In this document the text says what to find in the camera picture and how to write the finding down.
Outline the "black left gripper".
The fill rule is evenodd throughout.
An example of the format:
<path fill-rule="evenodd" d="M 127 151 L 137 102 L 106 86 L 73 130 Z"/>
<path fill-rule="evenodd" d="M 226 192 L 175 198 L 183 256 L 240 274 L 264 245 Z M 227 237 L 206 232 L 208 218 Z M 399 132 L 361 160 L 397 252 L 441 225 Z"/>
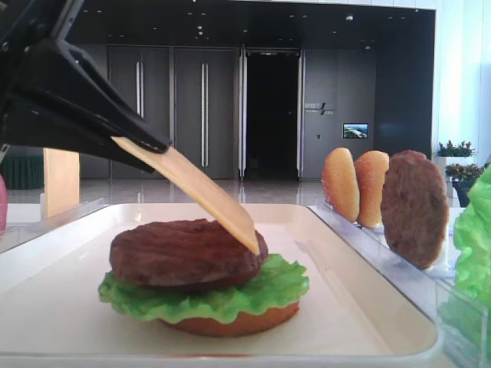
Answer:
<path fill-rule="evenodd" d="M 128 138 L 153 153 L 164 153 L 170 139 L 151 132 L 85 51 L 55 41 L 66 38 L 83 4 L 1 1 L 1 53 L 7 53 L 1 142 L 84 153 L 152 173 L 112 138 Z"/>

